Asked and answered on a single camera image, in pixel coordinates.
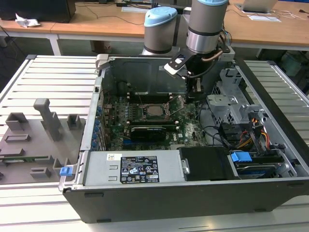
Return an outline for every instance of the blue plastic tab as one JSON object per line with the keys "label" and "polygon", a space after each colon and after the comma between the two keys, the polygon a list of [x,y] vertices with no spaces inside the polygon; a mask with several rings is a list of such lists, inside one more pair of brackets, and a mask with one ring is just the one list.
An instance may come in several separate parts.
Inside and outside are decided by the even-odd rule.
{"label": "blue plastic tab", "polygon": [[208,6],[221,6],[228,2],[228,0],[198,0],[198,1]]}
{"label": "blue plastic tab", "polygon": [[246,151],[236,151],[231,154],[231,158],[233,162],[251,162],[252,158],[249,152]]}
{"label": "blue plastic tab", "polygon": [[144,26],[147,28],[159,26],[171,21],[177,15],[177,10],[172,7],[162,6],[152,8],[146,13]]}
{"label": "blue plastic tab", "polygon": [[73,176],[73,167],[62,167],[60,169],[60,176]]}

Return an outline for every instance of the sticker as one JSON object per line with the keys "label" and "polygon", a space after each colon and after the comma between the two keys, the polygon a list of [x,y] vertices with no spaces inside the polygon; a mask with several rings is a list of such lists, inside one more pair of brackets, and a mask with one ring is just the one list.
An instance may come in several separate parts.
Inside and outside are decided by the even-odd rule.
{"label": "sticker", "polygon": [[23,163],[23,162],[25,162],[24,160],[20,160],[20,159],[13,159],[13,160],[5,160],[4,162],[6,162],[6,163]]}
{"label": "sticker", "polygon": [[107,161],[113,161],[113,160],[120,160],[122,157],[122,154],[107,154]]}
{"label": "sticker", "polygon": [[156,156],[120,157],[120,159],[120,182],[122,184],[160,182]]}

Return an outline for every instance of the power supply label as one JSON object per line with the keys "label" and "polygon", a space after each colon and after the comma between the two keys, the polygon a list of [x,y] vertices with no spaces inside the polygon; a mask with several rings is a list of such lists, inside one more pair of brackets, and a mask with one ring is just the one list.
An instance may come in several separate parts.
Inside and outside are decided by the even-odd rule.
{"label": "power supply label", "polygon": [[121,157],[120,182],[122,184],[160,182],[156,156]]}

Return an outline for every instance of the desk leg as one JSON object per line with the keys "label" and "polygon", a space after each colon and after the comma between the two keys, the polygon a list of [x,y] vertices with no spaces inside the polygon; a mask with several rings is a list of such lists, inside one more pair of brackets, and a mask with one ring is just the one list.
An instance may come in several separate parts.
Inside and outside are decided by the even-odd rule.
{"label": "desk leg", "polygon": [[50,41],[50,44],[52,46],[53,52],[55,56],[61,56],[61,48],[58,43],[58,35],[56,34],[50,34],[48,35],[48,39]]}

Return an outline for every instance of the copper pipe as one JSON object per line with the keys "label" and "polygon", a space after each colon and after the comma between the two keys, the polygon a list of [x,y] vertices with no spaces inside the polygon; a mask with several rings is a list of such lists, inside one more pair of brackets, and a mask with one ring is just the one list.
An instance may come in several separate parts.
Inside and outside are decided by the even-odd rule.
{"label": "copper pipe", "polygon": [[212,60],[214,60],[214,59],[218,58],[218,57],[219,57],[222,53],[223,53],[223,51],[222,51],[222,50],[220,50],[217,54],[213,55],[213,56],[212,56],[212,57],[210,57],[210,58],[202,58],[202,61],[203,61],[203,62],[209,62],[209,61],[212,61]]}

